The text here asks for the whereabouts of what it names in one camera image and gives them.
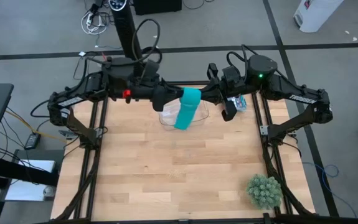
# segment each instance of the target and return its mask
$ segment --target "transparent container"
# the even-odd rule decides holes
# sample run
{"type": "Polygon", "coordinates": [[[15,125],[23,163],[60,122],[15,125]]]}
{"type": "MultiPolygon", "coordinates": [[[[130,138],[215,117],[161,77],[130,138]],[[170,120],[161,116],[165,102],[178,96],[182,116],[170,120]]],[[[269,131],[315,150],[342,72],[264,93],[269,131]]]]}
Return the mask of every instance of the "transparent container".
{"type": "MultiPolygon", "coordinates": [[[[159,112],[159,122],[163,125],[167,131],[174,130],[174,124],[176,123],[177,115],[180,111],[180,100],[176,99],[164,106],[164,111],[159,112]]],[[[194,118],[189,126],[203,125],[205,120],[209,117],[209,110],[205,101],[201,101],[195,111],[194,118]]]]}

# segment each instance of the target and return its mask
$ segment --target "white container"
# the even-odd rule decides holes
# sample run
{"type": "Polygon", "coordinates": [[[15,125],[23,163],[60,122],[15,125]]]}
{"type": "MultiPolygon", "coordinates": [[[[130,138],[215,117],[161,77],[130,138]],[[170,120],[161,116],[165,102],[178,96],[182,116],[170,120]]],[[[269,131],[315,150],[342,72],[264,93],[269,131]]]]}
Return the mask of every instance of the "white container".
{"type": "Polygon", "coordinates": [[[299,30],[317,32],[344,0],[302,0],[293,16],[299,30]]]}
{"type": "MultiPolygon", "coordinates": [[[[176,99],[164,105],[164,111],[159,112],[159,122],[163,125],[167,131],[173,130],[176,123],[177,115],[180,111],[180,100],[176,99]]],[[[209,117],[209,110],[205,101],[201,101],[195,111],[194,118],[189,126],[198,126],[205,123],[205,120],[209,117]]]]}

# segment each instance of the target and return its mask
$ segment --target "white cable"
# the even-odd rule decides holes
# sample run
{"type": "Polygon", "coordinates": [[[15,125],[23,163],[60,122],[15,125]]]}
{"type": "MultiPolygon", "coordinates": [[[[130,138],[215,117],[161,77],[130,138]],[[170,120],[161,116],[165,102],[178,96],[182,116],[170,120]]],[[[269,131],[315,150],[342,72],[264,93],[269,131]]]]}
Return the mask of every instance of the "white cable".
{"type": "Polygon", "coordinates": [[[97,26],[94,26],[93,28],[90,28],[92,25],[86,25],[86,28],[87,28],[87,31],[85,30],[84,26],[83,26],[83,21],[85,20],[85,18],[87,16],[89,16],[89,13],[91,12],[87,12],[83,17],[82,19],[80,20],[80,25],[82,27],[82,30],[84,31],[84,33],[86,34],[90,34],[90,35],[98,35],[98,34],[102,34],[104,33],[104,31],[106,31],[106,24],[103,24],[102,23],[102,20],[101,20],[101,16],[98,15],[98,25],[97,26]],[[99,30],[100,27],[104,27],[104,29],[102,31],[99,31],[99,32],[96,32],[99,30]]]}

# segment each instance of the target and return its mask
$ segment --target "wooden tabletop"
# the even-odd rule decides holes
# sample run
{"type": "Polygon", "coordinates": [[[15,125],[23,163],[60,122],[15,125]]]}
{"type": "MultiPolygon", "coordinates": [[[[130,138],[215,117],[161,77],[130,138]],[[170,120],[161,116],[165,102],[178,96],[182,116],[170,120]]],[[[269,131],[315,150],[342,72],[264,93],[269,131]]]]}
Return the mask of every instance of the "wooden tabletop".
{"type": "MultiPolygon", "coordinates": [[[[110,100],[92,220],[257,218],[264,212],[273,216],[272,210],[255,208],[245,193],[253,175],[266,174],[252,99],[245,99],[247,110],[229,122],[222,119],[220,106],[208,103],[204,124],[187,131],[166,131],[149,101],[127,105],[110,100]]],[[[283,100],[270,101],[269,106],[274,123],[289,119],[283,100]]],[[[264,116],[261,100],[260,108],[264,116]]],[[[80,103],[75,116],[88,124],[91,110],[90,102],[80,103]]],[[[290,138],[284,142],[296,144],[290,138]]],[[[52,218],[61,214],[78,189],[83,153],[77,149],[64,159],[52,218]]],[[[280,153],[288,187],[314,212],[297,150],[284,145],[280,153]]],[[[82,216],[87,194],[84,198],[82,216]]]]}

